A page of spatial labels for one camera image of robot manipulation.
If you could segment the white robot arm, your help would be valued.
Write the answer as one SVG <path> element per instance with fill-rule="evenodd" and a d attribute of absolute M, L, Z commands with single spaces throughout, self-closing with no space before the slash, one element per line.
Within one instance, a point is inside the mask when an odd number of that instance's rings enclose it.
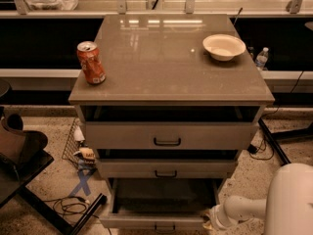
<path fill-rule="evenodd" d="M 313 235 L 313 166 L 284 165 L 272 178 L 266 199 L 230 196 L 204 215 L 207 230 L 226 230 L 258 218 L 265 221 L 264 235 Z"/>

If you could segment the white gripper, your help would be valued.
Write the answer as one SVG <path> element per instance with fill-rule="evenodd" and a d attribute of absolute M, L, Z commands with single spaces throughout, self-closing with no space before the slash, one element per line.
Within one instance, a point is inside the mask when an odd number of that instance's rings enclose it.
<path fill-rule="evenodd" d="M 208 212 L 203 212 L 201 217 L 203 219 L 202 227 L 206 230 L 226 230 L 227 227 L 219 220 L 220 205 L 214 206 Z"/>

